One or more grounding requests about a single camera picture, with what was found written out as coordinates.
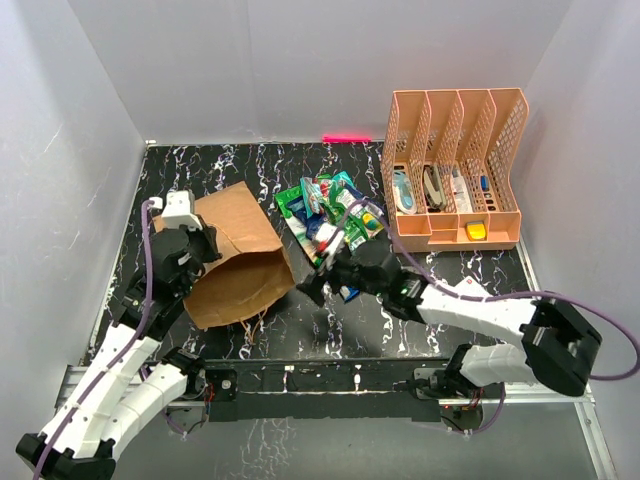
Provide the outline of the small blue snack packet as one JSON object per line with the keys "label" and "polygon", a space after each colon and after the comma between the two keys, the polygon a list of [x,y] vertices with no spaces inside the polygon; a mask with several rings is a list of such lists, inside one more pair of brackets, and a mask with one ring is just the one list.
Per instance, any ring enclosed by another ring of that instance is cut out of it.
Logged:
{"label": "small blue snack packet", "polygon": [[360,294],[360,291],[356,288],[342,286],[339,290],[339,294],[343,299],[343,301],[345,303],[348,303],[352,301],[354,298],[356,298]]}

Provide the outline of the brown paper bag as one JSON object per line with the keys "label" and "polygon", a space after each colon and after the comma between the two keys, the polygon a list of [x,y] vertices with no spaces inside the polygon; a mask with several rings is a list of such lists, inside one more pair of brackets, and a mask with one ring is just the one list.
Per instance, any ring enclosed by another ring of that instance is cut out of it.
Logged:
{"label": "brown paper bag", "polygon": [[199,329],[249,320],[294,288],[282,241],[245,182],[195,198],[195,212],[216,227],[222,254],[184,300]]}

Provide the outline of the blue white snack bag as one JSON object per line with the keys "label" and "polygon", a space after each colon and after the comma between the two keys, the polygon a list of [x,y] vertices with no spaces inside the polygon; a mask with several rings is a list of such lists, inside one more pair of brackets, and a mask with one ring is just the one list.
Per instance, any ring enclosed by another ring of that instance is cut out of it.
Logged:
{"label": "blue white snack bag", "polygon": [[[342,220],[352,200],[330,201],[325,213],[316,220],[310,218],[307,225],[307,237],[316,245],[328,240]],[[367,240],[375,237],[382,229],[379,219],[383,211],[375,204],[356,205],[344,223],[344,240],[351,251]]]}

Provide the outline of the dark blue snack bag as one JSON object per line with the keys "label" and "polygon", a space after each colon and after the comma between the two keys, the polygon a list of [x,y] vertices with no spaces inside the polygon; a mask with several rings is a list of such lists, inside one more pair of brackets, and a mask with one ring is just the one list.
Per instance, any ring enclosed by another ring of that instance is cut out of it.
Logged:
{"label": "dark blue snack bag", "polygon": [[293,203],[290,207],[293,215],[300,220],[305,227],[305,236],[312,240],[322,225],[324,217],[320,214],[307,215],[303,201]]}

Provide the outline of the green white snack bag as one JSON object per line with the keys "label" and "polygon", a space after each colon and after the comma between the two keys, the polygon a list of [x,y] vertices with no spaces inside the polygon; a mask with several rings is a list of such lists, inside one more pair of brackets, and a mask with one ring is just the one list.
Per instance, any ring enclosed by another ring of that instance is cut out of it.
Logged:
{"label": "green white snack bag", "polygon": [[[351,205],[362,198],[363,195],[349,183],[334,181],[325,203],[327,215],[333,224],[338,225]],[[382,216],[383,212],[373,203],[352,208],[344,224],[345,241],[351,251],[383,230],[379,222]]]}

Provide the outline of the green Chuba cassava chips bag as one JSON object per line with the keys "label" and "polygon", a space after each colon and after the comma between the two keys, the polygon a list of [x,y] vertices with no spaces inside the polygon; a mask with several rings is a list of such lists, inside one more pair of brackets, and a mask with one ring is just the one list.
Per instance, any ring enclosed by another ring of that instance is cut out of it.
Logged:
{"label": "green Chuba cassava chips bag", "polygon": [[321,260],[316,255],[316,248],[313,242],[305,236],[305,227],[303,223],[293,215],[290,209],[293,203],[303,201],[300,180],[295,186],[277,193],[275,195],[275,199],[287,226],[293,233],[298,244],[311,261],[311,264],[313,266],[318,266],[321,263]]}

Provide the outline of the teal red candy bag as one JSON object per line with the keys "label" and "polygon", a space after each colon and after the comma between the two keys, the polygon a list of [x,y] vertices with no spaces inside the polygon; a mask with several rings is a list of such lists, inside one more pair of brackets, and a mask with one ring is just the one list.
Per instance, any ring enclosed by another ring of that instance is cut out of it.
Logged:
{"label": "teal red candy bag", "polygon": [[334,176],[301,177],[300,188],[306,217],[323,214],[323,206],[329,201],[331,188],[344,187],[345,185],[354,187],[351,177],[345,171],[339,172]]}

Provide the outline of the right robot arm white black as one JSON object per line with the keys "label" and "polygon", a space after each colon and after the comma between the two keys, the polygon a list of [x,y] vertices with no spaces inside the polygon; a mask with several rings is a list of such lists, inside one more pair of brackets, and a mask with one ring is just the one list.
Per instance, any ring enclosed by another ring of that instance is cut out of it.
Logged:
{"label": "right robot arm white black", "polygon": [[492,384],[520,382],[579,397],[602,343],[597,330],[567,301],[492,296],[473,301],[460,288],[446,294],[377,241],[355,250],[327,250],[320,267],[296,287],[322,306],[326,286],[334,292],[348,286],[376,296],[401,320],[443,324],[497,339],[491,346],[460,345],[443,369],[413,374],[405,387],[414,396],[473,397]]}

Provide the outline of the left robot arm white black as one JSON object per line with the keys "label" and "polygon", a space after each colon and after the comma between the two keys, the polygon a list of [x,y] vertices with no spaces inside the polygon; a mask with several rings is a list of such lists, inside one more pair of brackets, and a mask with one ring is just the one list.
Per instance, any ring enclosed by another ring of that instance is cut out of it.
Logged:
{"label": "left robot arm white black", "polygon": [[126,447],[173,400],[206,387],[202,360],[176,347],[137,387],[130,385],[184,311],[207,264],[220,259],[216,230],[180,215],[143,233],[145,261],[132,276],[119,317],[54,418],[26,433],[17,455],[36,479],[109,479]]}

